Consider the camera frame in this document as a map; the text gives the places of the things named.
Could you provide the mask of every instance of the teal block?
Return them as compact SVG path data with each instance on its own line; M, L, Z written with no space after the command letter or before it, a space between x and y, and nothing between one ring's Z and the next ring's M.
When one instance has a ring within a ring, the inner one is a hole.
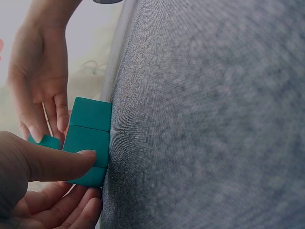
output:
M76 97L69 126L76 125L109 132L111 111L111 103Z
M87 187L102 187L106 176L107 168L92 167L84 176L76 180L66 181L69 184L82 185Z
M28 142L31 142L35 145L48 147L48 148L59 149L59 150L61 149L61 143L60 143L59 139L49 136L49 135L43 136L42 141L39 144L37 144L35 142L35 140L33 139L33 137L30 135L28 138Z
M101 130L88 129L80 126L69 126L63 150L77 153L84 149L96 151L96 167L107 167L109 133Z

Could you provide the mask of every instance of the gray upholstery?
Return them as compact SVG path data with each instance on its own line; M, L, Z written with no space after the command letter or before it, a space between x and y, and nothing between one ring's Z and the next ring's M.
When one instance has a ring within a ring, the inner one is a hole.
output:
M305 2L138 0L105 229L305 228Z

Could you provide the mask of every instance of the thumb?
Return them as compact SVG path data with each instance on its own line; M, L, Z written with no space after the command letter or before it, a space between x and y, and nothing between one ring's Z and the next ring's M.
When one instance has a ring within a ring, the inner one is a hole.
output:
M28 181L65 181L83 176L95 163L92 150L69 153L24 141Z

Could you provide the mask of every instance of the fingernail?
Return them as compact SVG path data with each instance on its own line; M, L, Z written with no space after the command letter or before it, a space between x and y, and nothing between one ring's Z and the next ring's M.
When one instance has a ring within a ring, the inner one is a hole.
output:
M96 156L96 151L94 150L82 150L78 153L86 156Z
M39 144L42 141L43 135L40 133L40 131L35 128L34 126L29 127L30 135L34 138L35 142Z

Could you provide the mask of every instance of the background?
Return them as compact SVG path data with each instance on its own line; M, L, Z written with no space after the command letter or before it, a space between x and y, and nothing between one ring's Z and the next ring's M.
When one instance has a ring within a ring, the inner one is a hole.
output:
M1 0L0 130L21 136L16 112L5 85L11 46L31 0ZM98 4L83 0L71 17L66 39L69 58L68 104L76 96L99 99L110 47L123 3Z

